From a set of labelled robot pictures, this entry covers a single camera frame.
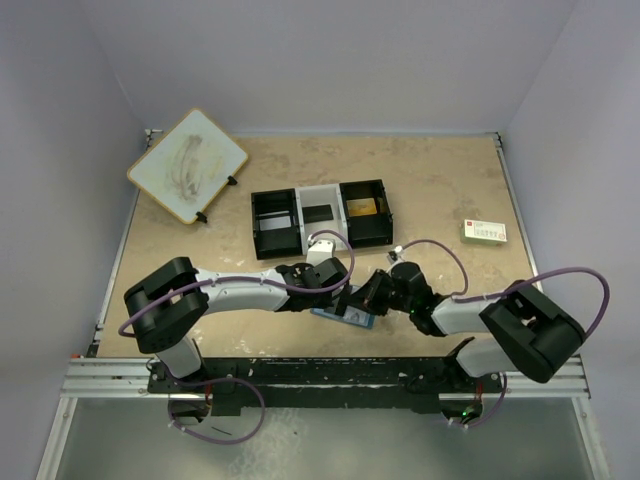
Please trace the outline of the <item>blue leather card holder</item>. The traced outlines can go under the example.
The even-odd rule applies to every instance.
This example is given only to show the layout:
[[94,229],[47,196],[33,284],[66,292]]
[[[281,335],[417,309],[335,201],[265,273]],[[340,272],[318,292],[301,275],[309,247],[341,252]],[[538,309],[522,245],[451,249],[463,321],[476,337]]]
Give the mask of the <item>blue leather card holder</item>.
[[349,297],[360,289],[361,287],[359,285],[344,287],[339,293],[332,295],[331,304],[329,306],[322,308],[314,307],[311,309],[311,313],[339,323],[372,329],[375,322],[375,316],[352,306],[346,300],[346,297]]

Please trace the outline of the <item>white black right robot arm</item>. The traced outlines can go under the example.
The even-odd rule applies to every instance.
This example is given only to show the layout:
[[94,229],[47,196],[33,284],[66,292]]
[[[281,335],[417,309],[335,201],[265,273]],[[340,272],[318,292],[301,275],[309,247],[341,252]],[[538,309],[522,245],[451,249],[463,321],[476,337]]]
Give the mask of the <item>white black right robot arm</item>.
[[470,377],[518,371],[546,383],[583,345],[586,332],[535,287],[516,281],[512,288],[497,299],[463,303],[434,291],[416,263],[401,262],[375,271],[364,285],[352,287],[344,301],[375,316],[404,312],[427,336],[482,333],[453,353]]

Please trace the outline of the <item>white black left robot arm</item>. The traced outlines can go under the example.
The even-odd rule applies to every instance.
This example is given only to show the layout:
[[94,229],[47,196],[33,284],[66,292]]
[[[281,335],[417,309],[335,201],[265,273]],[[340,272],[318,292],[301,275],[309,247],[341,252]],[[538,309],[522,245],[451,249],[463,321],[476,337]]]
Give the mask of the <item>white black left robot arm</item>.
[[177,257],[131,287],[124,296],[129,318],[118,334],[155,355],[178,380],[202,379],[204,361],[188,336],[205,315],[261,310],[300,312],[325,307],[348,285],[355,262],[331,257],[317,265],[280,265],[253,274],[195,268]]

